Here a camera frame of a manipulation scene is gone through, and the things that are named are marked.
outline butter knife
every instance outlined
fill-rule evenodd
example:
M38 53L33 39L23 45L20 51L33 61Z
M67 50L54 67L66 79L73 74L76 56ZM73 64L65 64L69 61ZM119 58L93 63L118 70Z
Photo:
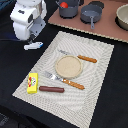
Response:
M47 72L47 71L44 72L44 75L45 75L45 77L47 77L47 78L49 78L49 79L52 79L52 80L59 80L59 81L65 83L65 84L71 85L71 86L76 87L76 88L78 88L78 89L81 89L81 90L84 89L84 86L83 86L83 85L77 84L77 83L72 82L72 81L69 81L69 80L67 80L67 79L60 78L60 77L58 77L58 76L56 76L56 75L54 75L54 74L51 74L51 73L49 73L49 72Z
M72 53L69 53L69 52L66 52L66 51L63 51L63 50L58 50L58 51L61 52L61 53L63 53L63 54L65 54L65 55L74 55L74 54L72 54ZM86 56L77 55L77 57L78 57L79 59L86 60L86 61L90 61L90 62L93 62L93 63L96 63L96 62L97 62L96 59L89 58L89 57L86 57Z

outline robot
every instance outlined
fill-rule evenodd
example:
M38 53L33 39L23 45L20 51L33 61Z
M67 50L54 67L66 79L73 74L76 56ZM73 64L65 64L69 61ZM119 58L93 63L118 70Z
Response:
M37 49L43 43L33 40L39 35L46 23L43 20L47 14L44 0L17 0L15 7L10 15L13 20L13 28L18 39L28 40L29 45L24 49Z

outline dark background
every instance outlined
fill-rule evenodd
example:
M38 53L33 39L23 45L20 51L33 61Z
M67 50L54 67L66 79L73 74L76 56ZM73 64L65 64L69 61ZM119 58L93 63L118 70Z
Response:
M128 128L128 44L48 24L48 19L58 6L55 0L45 0L45 2L46 26L34 40L43 42L42 48L25 51L24 45L28 42L0 41L0 112L8 114L6 110L8 109L11 112L31 117L34 119L33 122L37 120L51 128L76 128L12 96L58 32L64 31L114 45L90 128ZM14 5L15 2L0 12L0 39L16 39L13 22L10 19Z

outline gray fabric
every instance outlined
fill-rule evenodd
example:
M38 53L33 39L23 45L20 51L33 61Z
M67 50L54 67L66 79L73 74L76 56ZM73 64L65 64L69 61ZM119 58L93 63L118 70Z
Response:
M114 46L110 44L60 31L30 72L38 73L38 87L64 87L65 92L49 93L38 90L36 94L27 94L27 75L13 93L13 96L80 128L88 128L113 48ZM97 63L81 60L83 71L79 77L72 79L73 82L84 85L84 90L43 76L45 70L56 74L55 63L60 57L64 56L57 49L97 59Z

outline wooden plate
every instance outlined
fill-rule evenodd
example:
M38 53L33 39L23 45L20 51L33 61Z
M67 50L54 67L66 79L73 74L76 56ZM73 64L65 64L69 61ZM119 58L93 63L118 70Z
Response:
M79 58L72 55L66 55L56 62L55 69L61 77L72 79L82 72L83 64Z

